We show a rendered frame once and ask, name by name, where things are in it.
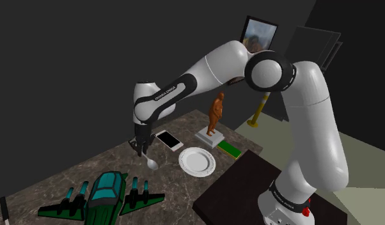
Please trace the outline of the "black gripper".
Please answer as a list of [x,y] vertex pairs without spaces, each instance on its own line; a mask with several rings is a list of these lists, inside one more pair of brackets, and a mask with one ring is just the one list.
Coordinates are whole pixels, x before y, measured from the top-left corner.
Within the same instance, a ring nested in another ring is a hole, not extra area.
[[152,124],[140,125],[135,123],[134,132],[136,139],[129,140],[129,145],[141,157],[142,151],[147,154],[147,150],[155,138],[155,134],[152,133]]

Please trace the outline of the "white spoon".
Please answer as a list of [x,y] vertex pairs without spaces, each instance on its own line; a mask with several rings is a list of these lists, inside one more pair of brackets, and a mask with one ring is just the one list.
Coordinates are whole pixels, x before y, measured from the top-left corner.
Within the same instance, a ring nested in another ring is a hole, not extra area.
[[159,168],[159,165],[156,163],[156,161],[152,160],[151,158],[149,158],[146,154],[144,154],[143,152],[141,153],[142,156],[144,156],[144,158],[147,160],[147,166],[152,169],[152,170],[157,170]]

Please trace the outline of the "white phone with black screen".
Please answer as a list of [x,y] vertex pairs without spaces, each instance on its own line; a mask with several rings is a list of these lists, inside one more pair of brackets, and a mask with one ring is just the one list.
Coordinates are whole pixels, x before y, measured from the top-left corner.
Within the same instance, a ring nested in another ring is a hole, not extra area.
[[156,133],[156,138],[164,143],[171,151],[177,151],[183,147],[183,143],[170,134],[167,130]]

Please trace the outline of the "white round plate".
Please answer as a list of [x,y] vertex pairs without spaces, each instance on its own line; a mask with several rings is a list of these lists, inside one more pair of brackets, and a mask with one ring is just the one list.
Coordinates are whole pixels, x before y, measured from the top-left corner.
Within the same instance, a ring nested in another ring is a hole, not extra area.
[[213,155],[199,147],[186,148],[180,153],[178,161],[184,172],[197,178],[209,176],[216,169]]

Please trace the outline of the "green and teal toy plane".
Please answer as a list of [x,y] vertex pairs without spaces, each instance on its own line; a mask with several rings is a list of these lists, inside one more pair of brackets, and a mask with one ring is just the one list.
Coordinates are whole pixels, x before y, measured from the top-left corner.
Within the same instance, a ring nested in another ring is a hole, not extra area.
[[148,182],[144,182],[142,193],[138,191],[138,179],[132,179],[132,188],[126,193],[127,173],[108,171],[94,181],[89,196],[85,196],[88,182],[83,182],[79,193],[70,199],[73,188],[59,204],[42,206],[39,217],[83,221],[84,225],[115,225],[120,215],[145,208],[164,200],[164,194],[151,194]]

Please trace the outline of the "green flat box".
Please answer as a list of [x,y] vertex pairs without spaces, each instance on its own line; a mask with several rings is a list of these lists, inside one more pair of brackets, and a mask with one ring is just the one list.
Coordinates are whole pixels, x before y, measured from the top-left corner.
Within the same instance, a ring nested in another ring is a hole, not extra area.
[[242,153],[239,149],[237,149],[236,147],[234,147],[230,143],[227,143],[226,141],[221,141],[217,145],[217,148],[224,151],[225,153],[227,153],[229,156],[231,156],[235,160],[237,160]]

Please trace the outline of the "dark robot stand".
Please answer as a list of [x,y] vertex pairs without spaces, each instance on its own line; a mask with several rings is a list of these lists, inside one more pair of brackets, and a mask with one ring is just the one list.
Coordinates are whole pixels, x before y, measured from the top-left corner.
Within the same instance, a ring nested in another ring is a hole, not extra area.
[[247,150],[193,204],[208,225],[347,225],[292,159],[282,171]]

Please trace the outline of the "black and white knife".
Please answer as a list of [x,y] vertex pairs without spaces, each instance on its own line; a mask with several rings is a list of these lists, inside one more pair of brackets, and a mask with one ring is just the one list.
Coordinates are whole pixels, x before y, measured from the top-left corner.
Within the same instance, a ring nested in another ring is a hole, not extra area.
[[1,207],[1,215],[5,225],[10,225],[8,207],[6,204],[6,198],[4,196],[0,197],[0,207]]

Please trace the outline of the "orange figure on grey pedestal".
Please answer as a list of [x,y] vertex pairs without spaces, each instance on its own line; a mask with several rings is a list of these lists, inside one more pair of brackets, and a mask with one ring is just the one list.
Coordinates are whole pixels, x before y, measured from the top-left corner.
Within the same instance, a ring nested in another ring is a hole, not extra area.
[[215,148],[223,139],[224,135],[216,130],[218,121],[222,118],[223,114],[223,100],[224,93],[221,91],[216,99],[212,102],[212,105],[208,112],[209,124],[204,127],[195,136],[206,144],[210,149]]

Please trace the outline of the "yellow and white post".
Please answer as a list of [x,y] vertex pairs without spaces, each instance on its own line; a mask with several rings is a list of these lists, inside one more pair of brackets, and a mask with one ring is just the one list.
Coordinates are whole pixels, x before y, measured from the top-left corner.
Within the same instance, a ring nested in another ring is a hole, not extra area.
[[264,108],[264,105],[266,104],[266,101],[268,100],[270,94],[271,94],[270,92],[265,92],[264,93],[262,101],[260,102],[260,104],[259,104],[256,112],[254,113],[252,119],[251,120],[247,120],[247,124],[249,126],[251,126],[251,127],[257,127],[258,126],[257,119],[258,119],[262,109]]

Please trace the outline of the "framed wall picture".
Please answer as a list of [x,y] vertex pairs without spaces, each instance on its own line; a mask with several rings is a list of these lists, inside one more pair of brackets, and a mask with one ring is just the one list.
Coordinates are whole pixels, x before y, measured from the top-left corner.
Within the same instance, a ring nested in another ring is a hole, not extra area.
[[247,16],[240,41],[250,53],[269,50],[277,28],[277,24]]

